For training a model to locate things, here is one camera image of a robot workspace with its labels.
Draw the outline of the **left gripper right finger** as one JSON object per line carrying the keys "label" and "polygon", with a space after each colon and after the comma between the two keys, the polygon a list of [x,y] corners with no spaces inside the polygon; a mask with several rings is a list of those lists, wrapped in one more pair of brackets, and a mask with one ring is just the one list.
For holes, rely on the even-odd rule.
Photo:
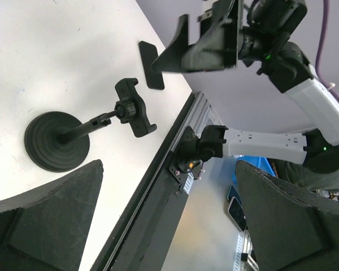
{"label": "left gripper right finger", "polygon": [[235,175],[260,270],[339,270],[339,202],[243,160]]}

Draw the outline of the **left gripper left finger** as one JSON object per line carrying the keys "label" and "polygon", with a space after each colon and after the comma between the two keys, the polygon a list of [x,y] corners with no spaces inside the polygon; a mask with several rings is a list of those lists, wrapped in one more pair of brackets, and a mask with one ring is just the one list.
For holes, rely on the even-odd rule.
{"label": "left gripper left finger", "polygon": [[102,180],[93,160],[0,201],[0,270],[78,270]]}

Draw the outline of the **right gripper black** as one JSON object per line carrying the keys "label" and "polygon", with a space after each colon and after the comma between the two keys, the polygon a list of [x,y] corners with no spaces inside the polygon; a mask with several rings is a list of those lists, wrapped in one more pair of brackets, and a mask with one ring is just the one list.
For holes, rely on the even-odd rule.
{"label": "right gripper black", "polygon": [[266,53],[263,36],[243,26],[243,1],[203,1],[197,17],[199,40],[189,45],[189,15],[179,17],[170,44],[156,58],[156,72],[193,73],[233,68],[239,60],[246,66]]}

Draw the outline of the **black phone stand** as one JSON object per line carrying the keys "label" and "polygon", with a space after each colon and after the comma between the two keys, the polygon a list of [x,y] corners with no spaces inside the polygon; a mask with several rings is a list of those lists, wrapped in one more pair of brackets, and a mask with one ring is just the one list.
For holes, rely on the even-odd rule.
{"label": "black phone stand", "polygon": [[129,124],[135,137],[141,138],[157,129],[151,124],[144,100],[139,96],[138,79],[124,78],[117,82],[115,91],[119,100],[114,110],[102,113],[82,123],[65,112],[50,111],[34,118],[24,134],[28,156],[40,168],[49,172],[67,172],[86,159],[90,150],[89,134],[111,124],[117,117],[122,124]]}

